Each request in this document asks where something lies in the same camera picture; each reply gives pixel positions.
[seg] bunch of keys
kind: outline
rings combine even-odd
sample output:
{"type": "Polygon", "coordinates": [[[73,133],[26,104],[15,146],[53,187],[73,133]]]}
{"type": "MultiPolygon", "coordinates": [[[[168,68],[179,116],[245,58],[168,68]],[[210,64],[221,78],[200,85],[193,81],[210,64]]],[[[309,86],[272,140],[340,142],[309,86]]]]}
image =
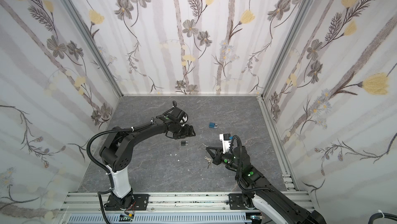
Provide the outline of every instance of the bunch of keys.
{"type": "Polygon", "coordinates": [[[208,157],[205,157],[205,159],[208,161],[208,167],[207,167],[207,169],[208,169],[211,165],[212,159],[208,158],[208,157]]]}

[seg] wallpapered wall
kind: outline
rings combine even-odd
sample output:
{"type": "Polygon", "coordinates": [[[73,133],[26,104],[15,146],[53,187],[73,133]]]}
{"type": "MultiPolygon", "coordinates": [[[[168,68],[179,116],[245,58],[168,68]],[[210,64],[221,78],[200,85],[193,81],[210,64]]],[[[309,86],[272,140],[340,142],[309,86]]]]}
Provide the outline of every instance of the wallpapered wall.
{"type": "Polygon", "coordinates": [[[118,97],[59,0],[0,5],[0,222],[52,223],[118,97]]]}
{"type": "Polygon", "coordinates": [[[302,0],[72,0],[125,94],[259,94],[302,0]]]}
{"type": "Polygon", "coordinates": [[[327,223],[396,213],[397,4],[315,0],[266,103],[327,223]]]}

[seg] gray marble surface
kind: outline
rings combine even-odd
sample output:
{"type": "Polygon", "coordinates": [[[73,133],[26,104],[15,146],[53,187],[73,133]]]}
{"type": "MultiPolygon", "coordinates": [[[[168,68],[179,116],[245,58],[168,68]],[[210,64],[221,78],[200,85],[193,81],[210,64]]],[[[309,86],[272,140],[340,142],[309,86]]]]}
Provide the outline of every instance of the gray marble surface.
{"type": "MultiPolygon", "coordinates": [[[[207,168],[205,145],[221,147],[219,134],[231,133],[241,138],[251,163],[279,190],[285,191],[281,170],[259,103],[254,96],[124,96],[114,112],[109,129],[114,126],[140,125],[172,107],[189,115],[195,137],[181,146],[181,140],[156,135],[139,143],[128,167],[134,192],[209,192],[240,191],[235,173],[225,166],[207,168]],[[215,122],[219,128],[209,128],[215,122]]],[[[78,192],[104,191],[109,187],[105,172],[91,163],[78,192]]]]}

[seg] padlock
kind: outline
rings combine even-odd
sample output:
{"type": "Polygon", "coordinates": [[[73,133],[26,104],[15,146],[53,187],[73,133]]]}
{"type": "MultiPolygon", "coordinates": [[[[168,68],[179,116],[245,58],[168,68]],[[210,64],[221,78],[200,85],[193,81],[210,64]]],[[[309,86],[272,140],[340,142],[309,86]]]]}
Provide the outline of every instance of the padlock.
{"type": "Polygon", "coordinates": [[[214,122],[210,122],[209,127],[211,128],[218,128],[218,124],[214,123],[214,122]]]}

